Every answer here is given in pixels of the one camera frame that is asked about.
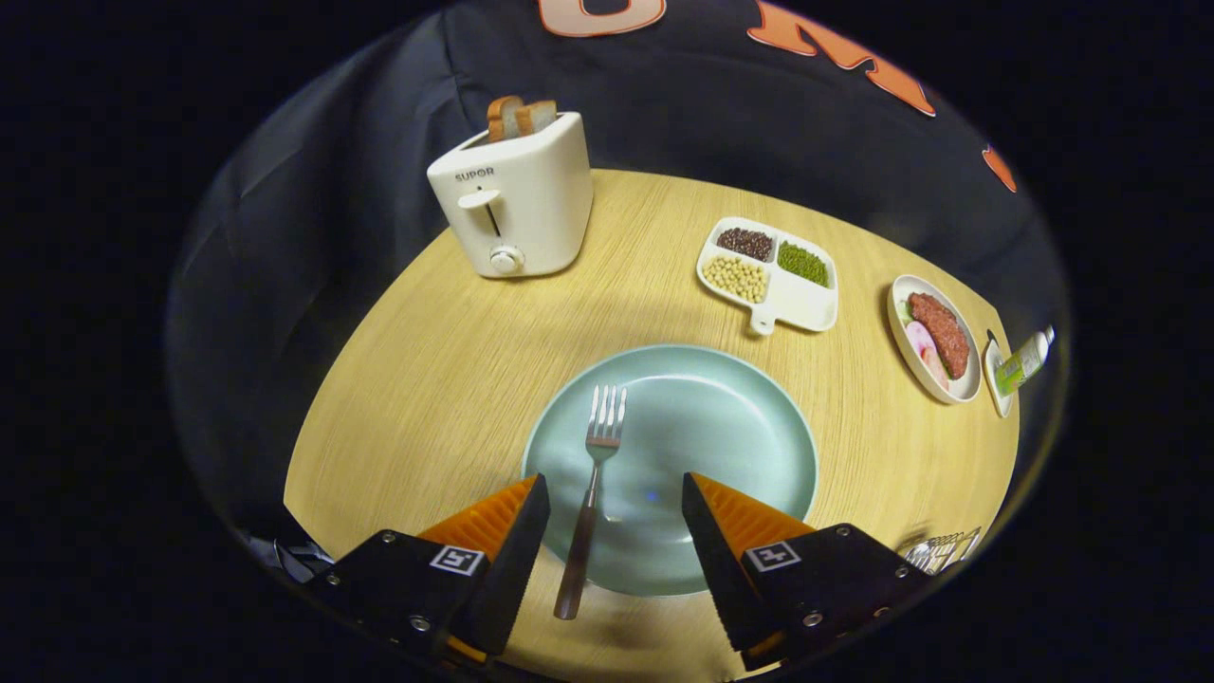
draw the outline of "toast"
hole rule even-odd
[[[539,132],[556,121],[556,101],[541,99],[515,110],[518,131],[522,135]]]
[[[501,142],[539,132],[556,121],[556,101],[540,99],[523,104],[522,97],[506,95],[489,104],[487,113],[489,142]]]
[[[511,137],[518,137],[518,120],[515,113],[523,106],[522,97],[506,95],[498,97],[489,104],[489,142],[501,142]]]

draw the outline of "plate handle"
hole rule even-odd
[[[750,329],[764,336],[770,336],[776,330],[776,315],[767,306],[755,306],[750,308]]]

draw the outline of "wooden table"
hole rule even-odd
[[[334,558],[370,534],[418,533],[517,482],[531,428],[588,366],[649,345],[697,345],[764,370],[798,403],[819,448],[806,522],[849,522],[890,548],[914,536],[989,528],[1008,490],[1020,414],[986,388],[931,399],[885,315],[889,284],[914,273],[1002,348],[998,312],[915,254],[813,210],[719,184],[595,170],[582,254],[522,280],[472,272],[450,229],[396,279],[329,371],[300,431],[283,500]],[[840,286],[835,326],[777,324],[707,291],[696,256],[721,216],[745,216],[822,245]],[[643,599],[588,586],[574,621],[552,616],[563,564],[546,548],[504,661],[573,678],[677,681],[745,675],[711,598]]]

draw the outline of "bottle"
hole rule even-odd
[[[1045,357],[1050,353],[1050,345],[1054,343],[1054,325],[1045,328],[1045,331],[1036,331],[1025,341],[1025,346],[1019,352],[1008,358],[994,370],[994,386],[999,395],[1009,397],[1028,379],[1037,375],[1037,371],[1045,365]]]

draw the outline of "toaster lever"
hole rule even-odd
[[[501,195],[498,189],[482,189],[480,192],[473,192],[471,194],[465,194],[459,198],[459,207],[466,210],[480,209],[481,206],[488,206],[489,201],[497,199]]]

